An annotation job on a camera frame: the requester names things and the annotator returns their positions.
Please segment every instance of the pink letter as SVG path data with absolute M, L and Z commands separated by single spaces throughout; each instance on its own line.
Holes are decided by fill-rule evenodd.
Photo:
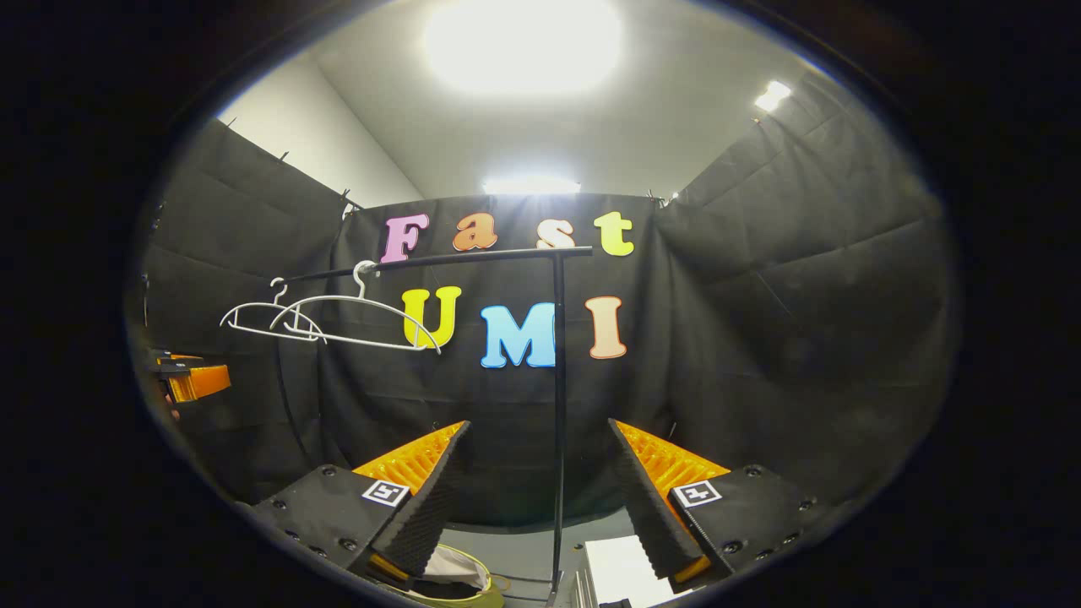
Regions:
M 391 217 L 387 220 L 387 252 L 379 259 L 379 262 L 401 262 L 409 260 L 405 250 L 413 251 L 416 247 L 416 239 L 421 232 L 406 226 L 428 227 L 428 216 L 424 213 L 419 215 L 406 215 L 405 217 Z

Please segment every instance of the black metal rod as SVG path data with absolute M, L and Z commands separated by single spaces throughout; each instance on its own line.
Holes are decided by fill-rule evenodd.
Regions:
M 563 468 L 566 461 L 566 310 L 563 306 L 563 256 L 551 259 L 556 301 L 556 521 L 552 528 L 551 592 L 559 589 L 559 552 L 563 542 Z
M 523 260 L 528 257 L 568 257 L 575 255 L 592 255 L 592 247 L 565 247 L 553 249 L 506 249 L 503 251 L 478 251 L 475 253 L 450 253 L 446 255 L 427 255 L 424 257 L 410 257 L 401 262 L 383 262 L 376 264 L 373 270 L 395 270 L 398 268 L 410 268 L 414 266 L 439 266 L 442 264 L 463 264 L 466 262 L 493 262 L 495 260 Z M 315 279 L 325 279 L 331 277 L 346 277 L 352 274 L 352 267 L 338 268 L 336 270 L 325 270 L 311 275 L 301 275 L 291 277 L 282 282 L 290 283 L 296 281 L 307 281 Z
M 521 595 L 509 595 L 506 593 L 501 595 L 503 595 L 504 597 L 509 597 L 511 599 L 524 599 L 525 602 L 548 602 L 547 597 L 522 597 Z
M 531 583 L 550 583 L 548 579 L 530 579 L 528 577 L 516 577 L 513 574 L 501 574 L 499 572 L 491 572 L 495 577 L 503 577 L 504 579 L 512 579 L 516 581 L 529 581 Z

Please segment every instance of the white wall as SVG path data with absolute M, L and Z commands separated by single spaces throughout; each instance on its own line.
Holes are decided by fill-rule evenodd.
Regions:
M 218 115 L 241 136 L 361 207 L 424 197 L 342 101 L 307 53 L 281 65 Z

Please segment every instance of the white ceiling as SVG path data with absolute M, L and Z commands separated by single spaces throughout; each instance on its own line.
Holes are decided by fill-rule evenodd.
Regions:
M 791 87 L 810 69 L 709 9 L 609 2 L 622 27 L 616 66 L 575 94 L 508 100 L 448 87 L 423 47 L 435 0 L 362 14 L 311 54 L 425 198 L 478 194 L 485 179 L 517 174 L 571 179 L 584 193 L 670 196 L 751 125 L 770 80 Z

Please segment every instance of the orange letter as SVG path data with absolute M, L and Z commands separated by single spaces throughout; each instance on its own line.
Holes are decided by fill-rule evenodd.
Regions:
M 495 236 L 495 219 L 489 213 L 466 215 L 458 222 L 458 229 L 462 232 L 454 235 L 454 249 L 458 251 L 488 249 L 499 238 Z
M 593 347 L 589 356 L 595 359 L 614 359 L 627 354 L 627 346 L 619 342 L 619 323 L 615 310 L 623 301 L 612 295 L 586 300 L 586 308 L 593 314 Z

